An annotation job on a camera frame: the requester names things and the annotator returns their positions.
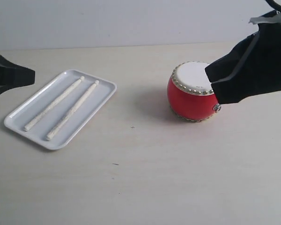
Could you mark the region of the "white rectangular plastic tray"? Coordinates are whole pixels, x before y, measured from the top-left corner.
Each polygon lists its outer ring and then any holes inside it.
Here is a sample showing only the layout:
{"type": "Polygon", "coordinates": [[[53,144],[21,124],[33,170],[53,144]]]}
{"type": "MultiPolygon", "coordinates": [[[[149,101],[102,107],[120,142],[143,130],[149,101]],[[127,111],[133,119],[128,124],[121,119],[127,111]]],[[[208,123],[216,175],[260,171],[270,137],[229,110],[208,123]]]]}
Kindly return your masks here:
{"type": "Polygon", "coordinates": [[[11,131],[24,138],[48,149],[58,150],[65,147],[73,137],[84,127],[84,125],[100,110],[100,108],[116,92],[115,83],[94,75],[84,73],[76,69],[69,69],[52,81],[47,83],[36,94],[31,96],[23,104],[13,110],[5,119],[4,125],[11,131]],[[84,80],[56,107],[50,110],[29,131],[24,127],[40,112],[42,112],[55,98],[62,94],[70,85],[84,77],[84,80]],[[66,122],[61,130],[51,139],[47,140],[47,134],[62,120],[67,111],[79,100],[87,89],[99,81],[92,93],[82,103],[82,106],[66,122]]]}

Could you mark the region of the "small red drum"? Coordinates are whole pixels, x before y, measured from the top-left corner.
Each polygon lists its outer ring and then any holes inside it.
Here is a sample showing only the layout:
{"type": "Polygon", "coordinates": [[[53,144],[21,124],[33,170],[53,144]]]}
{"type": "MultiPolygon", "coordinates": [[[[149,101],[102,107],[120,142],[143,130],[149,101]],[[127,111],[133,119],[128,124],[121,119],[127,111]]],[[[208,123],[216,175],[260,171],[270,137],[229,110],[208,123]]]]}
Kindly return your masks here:
{"type": "Polygon", "coordinates": [[[177,116],[200,122],[221,110],[205,72],[208,65],[203,61],[187,61],[173,69],[167,85],[167,98],[177,116]]]}

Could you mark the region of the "white wooden drumstick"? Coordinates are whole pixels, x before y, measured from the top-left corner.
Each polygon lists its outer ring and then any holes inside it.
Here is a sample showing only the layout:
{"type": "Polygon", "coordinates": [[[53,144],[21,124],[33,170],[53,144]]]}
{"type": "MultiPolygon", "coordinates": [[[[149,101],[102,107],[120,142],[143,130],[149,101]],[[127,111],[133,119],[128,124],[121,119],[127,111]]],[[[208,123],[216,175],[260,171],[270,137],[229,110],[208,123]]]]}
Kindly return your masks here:
{"type": "Polygon", "coordinates": [[[24,126],[24,131],[29,131],[35,124],[37,124],[52,108],[60,103],[66,96],[68,96],[82,81],[84,76],[81,76],[78,80],[67,87],[58,97],[56,97],[42,112],[35,116],[28,124],[24,126]]]}
{"type": "Polygon", "coordinates": [[[83,95],[76,101],[76,103],[68,110],[65,116],[56,124],[56,126],[46,135],[46,140],[50,141],[66,124],[71,116],[80,108],[80,106],[85,102],[91,92],[99,85],[99,80],[95,82],[83,93],[83,95]]]}

